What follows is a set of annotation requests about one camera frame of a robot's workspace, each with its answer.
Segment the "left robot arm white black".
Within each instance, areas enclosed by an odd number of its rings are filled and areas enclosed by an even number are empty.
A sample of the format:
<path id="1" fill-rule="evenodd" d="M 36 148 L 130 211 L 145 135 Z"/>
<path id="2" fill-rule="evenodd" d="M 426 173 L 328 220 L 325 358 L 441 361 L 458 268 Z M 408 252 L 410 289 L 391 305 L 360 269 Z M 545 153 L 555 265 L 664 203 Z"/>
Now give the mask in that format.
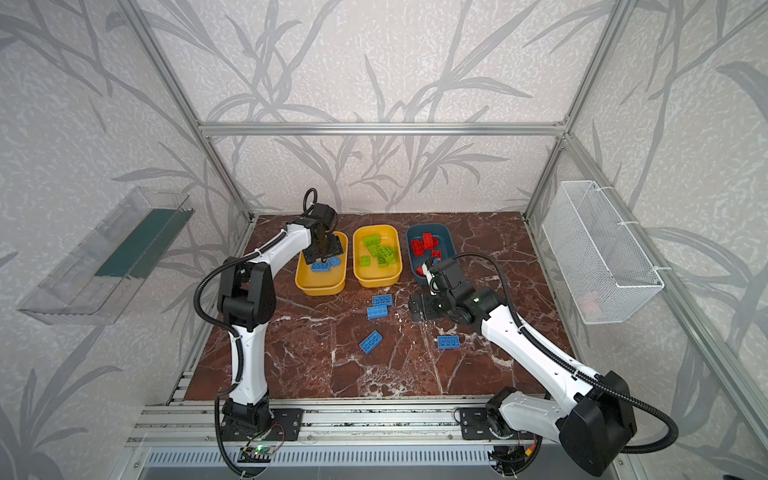
<path id="1" fill-rule="evenodd" d="M 198 284 L 193 294 L 196 314 L 230 339 L 231 385 L 215 399 L 226 427 L 254 436 L 273 425 L 264 360 L 267 324 L 277 307 L 274 277 L 299 254 L 308 265 L 343 254 L 334 234 L 336 223 L 331 206 L 305 206 L 264 245 L 226 259 Z"/>

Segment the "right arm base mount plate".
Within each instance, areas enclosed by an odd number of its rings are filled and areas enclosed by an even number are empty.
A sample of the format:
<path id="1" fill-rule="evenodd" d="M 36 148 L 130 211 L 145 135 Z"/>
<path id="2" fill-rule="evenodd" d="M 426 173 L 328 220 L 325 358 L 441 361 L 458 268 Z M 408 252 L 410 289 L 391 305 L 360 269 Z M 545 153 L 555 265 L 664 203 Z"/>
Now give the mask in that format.
<path id="1" fill-rule="evenodd" d="M 459 408 L 456 418 L 464 440 L 505 440 L 514 435 L 495 407 Z"/>

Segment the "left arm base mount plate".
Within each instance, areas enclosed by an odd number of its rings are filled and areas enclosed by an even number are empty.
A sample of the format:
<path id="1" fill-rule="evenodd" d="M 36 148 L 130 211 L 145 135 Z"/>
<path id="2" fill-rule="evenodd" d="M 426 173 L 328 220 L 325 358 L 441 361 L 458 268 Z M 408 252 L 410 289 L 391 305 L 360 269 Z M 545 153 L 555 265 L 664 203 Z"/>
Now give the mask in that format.
<path id="1" fill-rule="evenodd" d="M 304 411 L 300 408 L 224 413 L 221 438 L 224 442 L 263 440 L 294 442 L 298 439 Z"/>

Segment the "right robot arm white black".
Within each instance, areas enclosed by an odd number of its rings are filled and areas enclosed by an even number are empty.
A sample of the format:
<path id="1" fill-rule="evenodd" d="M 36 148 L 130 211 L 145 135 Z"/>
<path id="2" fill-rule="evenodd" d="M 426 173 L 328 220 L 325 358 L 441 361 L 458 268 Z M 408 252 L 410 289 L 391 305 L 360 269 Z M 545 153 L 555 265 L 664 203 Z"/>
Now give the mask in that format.
<path id="1" fill-rule="evenodd" d="M 448 318 L 471 327 L 496 345 L 545 388 L 548 398 L 514 389 L 486 405 L 494 434 L 526 431 L 558 443 L 583 471 L 600 476 L 620 454 L 663 451 L 679 437 L 676 422 L 633 397 L 626 381 L 600 374 L 565 353 L 518 312 L 505 275 L 501 289 L 477 288 L 464 275 L 460 256 L 427 260 L 421 266 L 427 292 L 412 296 L 419 321 Z"/>

